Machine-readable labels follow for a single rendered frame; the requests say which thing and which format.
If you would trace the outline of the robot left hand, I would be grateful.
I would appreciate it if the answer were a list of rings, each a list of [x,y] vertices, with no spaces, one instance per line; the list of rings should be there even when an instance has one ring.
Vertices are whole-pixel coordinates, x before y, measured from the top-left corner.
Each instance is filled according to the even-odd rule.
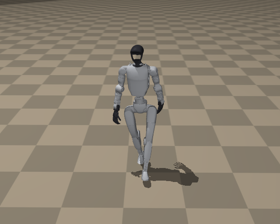
[[[158,110],[157,110],[157,114],[162,110],[164,103],[161,105],[161,102],[158,102]]]

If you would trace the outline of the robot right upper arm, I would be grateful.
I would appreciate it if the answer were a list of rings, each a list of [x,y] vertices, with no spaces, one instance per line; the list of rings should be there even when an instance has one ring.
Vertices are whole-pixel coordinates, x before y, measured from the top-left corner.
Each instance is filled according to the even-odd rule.
[[[127,69],[128,65],[126,66],[122,66],[119,69],[119,76],[118,76],[118,85],[116,86],[116,91],[122,93],[124,91],[124,82],[125,82],[125,74],[126,74],[126,69]]]

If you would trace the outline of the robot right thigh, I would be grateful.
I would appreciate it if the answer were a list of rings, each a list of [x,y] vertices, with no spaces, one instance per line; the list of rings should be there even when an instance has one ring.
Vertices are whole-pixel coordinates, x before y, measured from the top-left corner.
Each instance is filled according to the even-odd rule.
[[[125,121],[132,138],[140,138],[140,131],[136,128],[136,121],[133,111],[133,105],[129,105],[124,110]]]

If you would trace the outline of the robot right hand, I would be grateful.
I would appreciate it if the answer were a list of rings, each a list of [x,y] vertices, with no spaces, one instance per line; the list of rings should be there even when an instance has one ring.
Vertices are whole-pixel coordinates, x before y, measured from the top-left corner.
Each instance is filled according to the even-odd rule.
[[[119,108],[120,108],[120,106],[117,105],[116,109],[113,109],[113,110],[114,110],[114,113],[113,113],[113,121],[114,121],[116,124],[120,124],[120,123],[118,122],[118,119],[121,121],[121,119],[119,118],[119,113],[118,113]]]

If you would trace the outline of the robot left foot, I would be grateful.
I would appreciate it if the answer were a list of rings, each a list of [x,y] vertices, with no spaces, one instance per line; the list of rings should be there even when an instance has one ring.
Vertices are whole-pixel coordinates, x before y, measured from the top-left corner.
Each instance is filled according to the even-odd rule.
[[[148,181],[148,180],[149,180],[148,172],[146,172],[146,170],[144,170],[144,172],[143,172],[143,170],[142,170],[141,179],[142,179],[143,181]]]

